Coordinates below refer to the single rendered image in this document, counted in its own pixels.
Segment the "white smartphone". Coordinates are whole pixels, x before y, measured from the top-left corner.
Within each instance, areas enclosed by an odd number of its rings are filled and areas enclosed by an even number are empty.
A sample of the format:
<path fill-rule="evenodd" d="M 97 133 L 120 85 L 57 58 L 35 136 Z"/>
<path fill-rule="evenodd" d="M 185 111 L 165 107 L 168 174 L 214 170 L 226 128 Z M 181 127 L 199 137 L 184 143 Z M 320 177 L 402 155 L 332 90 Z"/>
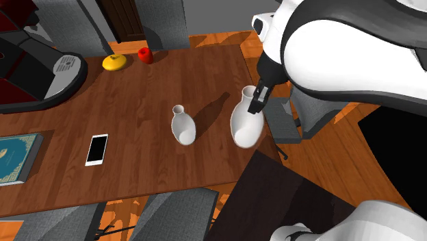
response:
<path fill-rule="evenodd" d="M 103 163 L 108 136 L 108 134 L 92 136 L 85 166 L 96 166 Z"/>

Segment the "red apple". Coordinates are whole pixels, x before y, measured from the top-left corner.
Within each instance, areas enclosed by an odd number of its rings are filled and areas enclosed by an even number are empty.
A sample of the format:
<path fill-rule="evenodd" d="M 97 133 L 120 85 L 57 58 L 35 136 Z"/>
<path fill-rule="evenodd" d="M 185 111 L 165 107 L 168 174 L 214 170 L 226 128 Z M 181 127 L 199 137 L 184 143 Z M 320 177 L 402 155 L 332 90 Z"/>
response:
<path fill-rule="evenodd" d="M 154 62 L 153 53 L 148 47 L 139 49 L 138 57 L 145 64 L 152 64 Z"/>

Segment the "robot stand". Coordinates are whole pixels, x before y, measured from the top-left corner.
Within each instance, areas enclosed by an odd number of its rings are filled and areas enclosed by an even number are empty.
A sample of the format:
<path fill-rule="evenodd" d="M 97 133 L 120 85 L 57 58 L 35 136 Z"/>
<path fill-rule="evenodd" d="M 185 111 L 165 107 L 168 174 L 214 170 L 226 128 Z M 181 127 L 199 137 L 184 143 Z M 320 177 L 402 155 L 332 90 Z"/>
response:
<path fill-rule="evenodd" d="M 281 226 L 324 233 L 355 207 L 255 151 L 205 241 L 269 241 Z"/>

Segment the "teal book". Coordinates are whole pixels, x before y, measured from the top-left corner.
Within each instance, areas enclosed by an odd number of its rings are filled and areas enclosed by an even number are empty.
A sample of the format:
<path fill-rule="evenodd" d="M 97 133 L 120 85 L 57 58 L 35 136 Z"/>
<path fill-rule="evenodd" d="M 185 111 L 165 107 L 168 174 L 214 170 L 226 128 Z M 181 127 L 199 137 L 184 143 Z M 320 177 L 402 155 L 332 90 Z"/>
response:
<path fill-rule="evenodd" d="M 43 140 L 39 133 L 0 137 L 0 187 L 27 181 Z"/>

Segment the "brown wooden table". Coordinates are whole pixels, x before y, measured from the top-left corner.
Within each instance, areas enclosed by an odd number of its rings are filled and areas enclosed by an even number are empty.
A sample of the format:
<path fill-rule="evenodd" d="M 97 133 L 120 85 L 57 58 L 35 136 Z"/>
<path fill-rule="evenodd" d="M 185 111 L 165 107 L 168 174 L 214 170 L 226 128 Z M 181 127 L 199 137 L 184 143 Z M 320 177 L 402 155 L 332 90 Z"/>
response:
<path fill-rule="evenodd" d="M 121 71 L 88 58 L 88 77 L 67 102 L 0 115 L 0 136 L 41 133 L 25 183 L 0 187 L 0 217 L 237 181 L 253 155 L 239 148 L 231 113 L 252 80 L 238 45 L 137 55 Z M 196 125 L 190 145 L 174 137 L 172 109 Z M 108 134 L 101 165 L 85 166 L 92 136 Z"/>

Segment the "dark brown door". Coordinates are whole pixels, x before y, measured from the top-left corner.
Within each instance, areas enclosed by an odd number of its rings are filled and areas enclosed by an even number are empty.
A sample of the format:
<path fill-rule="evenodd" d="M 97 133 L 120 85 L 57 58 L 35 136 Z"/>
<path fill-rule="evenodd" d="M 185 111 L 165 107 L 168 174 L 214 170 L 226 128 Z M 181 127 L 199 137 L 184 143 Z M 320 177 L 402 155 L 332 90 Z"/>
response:
<path fill-rule="evenodd" d="M 95 0 L 118 43 L 146 40 L 135 0 Z"/>

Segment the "small white vase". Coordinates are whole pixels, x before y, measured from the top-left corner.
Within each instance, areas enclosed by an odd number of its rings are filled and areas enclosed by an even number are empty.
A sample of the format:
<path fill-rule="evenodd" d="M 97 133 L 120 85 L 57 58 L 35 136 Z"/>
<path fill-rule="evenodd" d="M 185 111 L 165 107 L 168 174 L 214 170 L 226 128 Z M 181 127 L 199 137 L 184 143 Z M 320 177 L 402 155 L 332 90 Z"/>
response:
<path fill-rule="evenodd" d="M 190 115 L 185 113 L 182 105 L 175 105 L 172 109 L 174 114 L 171 129 L 176 140 L 182 145 L 190 145 L 196 139 L 196 125 Z"/>

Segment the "large white vase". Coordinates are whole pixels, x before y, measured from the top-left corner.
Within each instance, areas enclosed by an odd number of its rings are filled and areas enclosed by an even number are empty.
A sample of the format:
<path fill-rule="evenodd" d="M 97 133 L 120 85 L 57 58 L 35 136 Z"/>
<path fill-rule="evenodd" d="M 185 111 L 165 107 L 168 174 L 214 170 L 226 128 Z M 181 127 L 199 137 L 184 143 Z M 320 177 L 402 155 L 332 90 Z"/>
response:
<path fill-rule="evenodd" d="M 231 134 L 238 147 L 247 149 L 253 147 L 263 131 L 263 112 L 251 114 L 248 112 L 255 86 L 245 86 L 242 89 L 241 101 L 235 106 L 231 118 Z"/>

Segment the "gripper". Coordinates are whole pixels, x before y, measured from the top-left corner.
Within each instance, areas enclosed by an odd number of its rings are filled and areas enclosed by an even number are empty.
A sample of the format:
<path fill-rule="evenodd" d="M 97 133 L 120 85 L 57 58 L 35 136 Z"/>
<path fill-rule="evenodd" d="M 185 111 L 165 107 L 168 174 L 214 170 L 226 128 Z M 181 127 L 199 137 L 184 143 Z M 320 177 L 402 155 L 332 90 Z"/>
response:
<path fill-rule="evenodd" d="M 272 60 L 264 51 L 258 60 L 257 72 L 259 86 L 253 86 L 251 91 L 251 102 L 248 107 L 248 112 L 251 114 L 260 113 L 263 110 L 275 85 L 284 84 L 288 81 L 282 64 Z"/>

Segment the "yellow fruit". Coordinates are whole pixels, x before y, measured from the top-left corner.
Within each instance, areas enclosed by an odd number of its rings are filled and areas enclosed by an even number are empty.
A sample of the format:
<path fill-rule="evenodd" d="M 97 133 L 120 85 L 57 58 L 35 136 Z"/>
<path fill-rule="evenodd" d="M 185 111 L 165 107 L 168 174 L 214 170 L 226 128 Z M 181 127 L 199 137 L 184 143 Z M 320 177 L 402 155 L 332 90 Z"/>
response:
<path fill-rule="evenodd" d="M 107 71 L 119 71 L 127 64 L 127 59 L 124 55 L 113 54 L 104 58 L 102 67 Z"/>

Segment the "black coffee machine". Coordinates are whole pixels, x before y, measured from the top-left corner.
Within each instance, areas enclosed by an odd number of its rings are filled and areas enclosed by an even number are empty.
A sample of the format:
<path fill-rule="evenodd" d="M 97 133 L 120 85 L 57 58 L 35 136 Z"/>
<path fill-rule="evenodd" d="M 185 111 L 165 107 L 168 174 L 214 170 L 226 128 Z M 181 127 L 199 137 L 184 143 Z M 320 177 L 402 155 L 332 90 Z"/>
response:
<path fill-rule="evenodd" d="M 36 40 L 25 28 L 39 23 L 32 0 L 0 0 L 0 114 L 46 110 L 83 85 L 88 65 Z"/>

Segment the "grey chair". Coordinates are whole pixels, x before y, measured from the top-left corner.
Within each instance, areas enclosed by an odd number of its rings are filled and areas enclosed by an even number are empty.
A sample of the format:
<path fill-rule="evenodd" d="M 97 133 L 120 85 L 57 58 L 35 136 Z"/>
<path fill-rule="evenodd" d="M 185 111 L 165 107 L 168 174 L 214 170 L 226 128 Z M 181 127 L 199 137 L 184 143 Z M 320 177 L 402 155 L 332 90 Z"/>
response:
<path fill-rule="evenodd" d="M 291 88 L 289 97 L 269 98 L 264 116 L 277 144 L 298 144 L 316 135 L 346 102 L 324 101 Z"/>
<path fill-rule="evenodd" d="M 151 195 L 129 241 L 204 241 L 218 195 L 207 188 Z"/>
<path fill-rule="evenodd" d="M 183 0 L 135 0 L 149 49 L 190 48 Z"/>
<path fill-rule="evenodd" d="M 113 54 L 113 35 L 96 0 L 32 0 L 42 28 L 62 52 L 85 58 Z"/>
<path fill-rule="evenodd" d="M 106 203 L 93 203 L 0 218 L 23 224 L 13 241 L 94 241 Z"/>

